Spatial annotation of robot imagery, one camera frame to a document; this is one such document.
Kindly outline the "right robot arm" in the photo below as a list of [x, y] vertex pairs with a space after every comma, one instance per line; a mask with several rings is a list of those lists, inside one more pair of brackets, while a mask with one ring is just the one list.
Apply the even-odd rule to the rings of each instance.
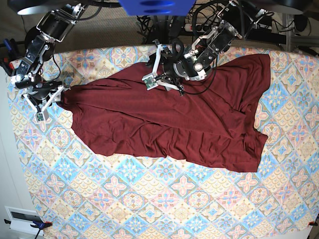
[[48, 95], [60, 86], [57, 82], [44, 82], [40, 75], [43, 64], [54, 56], [55, 44], [63, 41], [88, 3], [84, 0], [9, 0], [7, 5], [18, 15], [45, 14], [27, 34], [25, 56], [10, 78], [16, 88], [25, 90], [23, 97], [39, 112]]

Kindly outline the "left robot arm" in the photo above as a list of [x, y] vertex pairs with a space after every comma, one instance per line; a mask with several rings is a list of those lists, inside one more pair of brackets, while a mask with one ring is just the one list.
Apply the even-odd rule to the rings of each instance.
[[158, 81], [181, 84], [182, 80], [201, 81], [226, 52], [233, 39], [247, 39], [250, 31], [271, 12], [240, 0], [212, 0], [198, 7], [192, 17], [191, 30], [195, 40], [188, 46], [175, 38], [171, 49], [161, 54], [163, 74]]

